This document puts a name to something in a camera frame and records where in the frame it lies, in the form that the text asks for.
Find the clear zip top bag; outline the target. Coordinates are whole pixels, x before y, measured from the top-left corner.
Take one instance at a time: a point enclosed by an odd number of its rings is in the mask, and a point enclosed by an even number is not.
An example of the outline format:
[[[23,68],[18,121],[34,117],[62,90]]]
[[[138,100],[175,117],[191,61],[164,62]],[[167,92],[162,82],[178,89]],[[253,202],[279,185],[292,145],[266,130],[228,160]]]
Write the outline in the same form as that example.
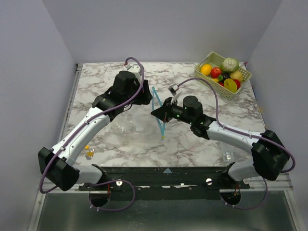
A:
[[[122,142],[133,144],[150,144],[163,142],[166,124],[151,115],[154,109],[162,106],[162,102],[155,87],[149,105],[133,106],[128,111],[118,115],[111,123],[112,131]]]

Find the yellow red mango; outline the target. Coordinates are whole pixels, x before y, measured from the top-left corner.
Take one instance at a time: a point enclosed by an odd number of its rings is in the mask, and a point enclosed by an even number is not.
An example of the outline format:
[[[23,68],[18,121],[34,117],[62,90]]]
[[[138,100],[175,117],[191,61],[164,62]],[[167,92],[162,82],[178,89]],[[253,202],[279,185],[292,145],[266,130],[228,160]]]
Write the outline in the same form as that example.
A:
[[[237,91],[237,84],[231,78],[228,78],[224,81],[224,87],[229,91],[231,91],[232,93],[235,93]]]

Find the green white cabbage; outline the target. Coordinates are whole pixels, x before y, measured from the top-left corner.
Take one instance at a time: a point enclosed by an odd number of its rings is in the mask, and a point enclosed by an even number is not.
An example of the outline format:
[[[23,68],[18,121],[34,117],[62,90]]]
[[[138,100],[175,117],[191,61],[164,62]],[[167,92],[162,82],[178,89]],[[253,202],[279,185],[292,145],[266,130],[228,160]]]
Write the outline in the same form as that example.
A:
[[[224,72],[228,72],[228,73],[233,73],[237,71],[238,68],[239,68],[239,61],[235,58],[228,57],[221,64],[221,69]]]

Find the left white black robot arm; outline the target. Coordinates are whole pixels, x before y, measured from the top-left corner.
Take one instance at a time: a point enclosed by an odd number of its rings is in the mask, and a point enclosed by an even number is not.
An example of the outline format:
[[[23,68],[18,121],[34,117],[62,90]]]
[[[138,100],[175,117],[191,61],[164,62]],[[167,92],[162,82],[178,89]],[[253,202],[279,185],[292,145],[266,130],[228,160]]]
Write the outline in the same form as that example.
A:
[[[84,147],[114,118],[124,112],[126,105],[148,105],[152,100],[147,80],[135,73],[120,71],[105,93],[97,96],[79,124],[51,149],[43,147],[38,153],[39,167],[43,177],[55,186],[67,191],[77,183],[90,183],[102,190],[107,183],[102,168],[75,167]]]

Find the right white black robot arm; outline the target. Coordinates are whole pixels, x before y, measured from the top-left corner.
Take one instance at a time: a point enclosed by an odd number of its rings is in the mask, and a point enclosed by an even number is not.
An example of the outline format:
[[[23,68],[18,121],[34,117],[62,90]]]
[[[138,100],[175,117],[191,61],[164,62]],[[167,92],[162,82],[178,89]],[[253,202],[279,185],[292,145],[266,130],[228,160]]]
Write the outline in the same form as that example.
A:
[[[274,181],[289,160],[282,143],[273,131],[256,133],[227,129],[215,118],[203,113],[203,106],[195,96],[185,97],[183,106],[178,106],[171,98],[167,98],[161,107],[151,112],[151,115],[165,123],[176,119],[190,124],[191,131],[197,137],[221,141],[251,154],[250,159],[227,166],[221,182],[228,189],[246,178],[261,176]]]

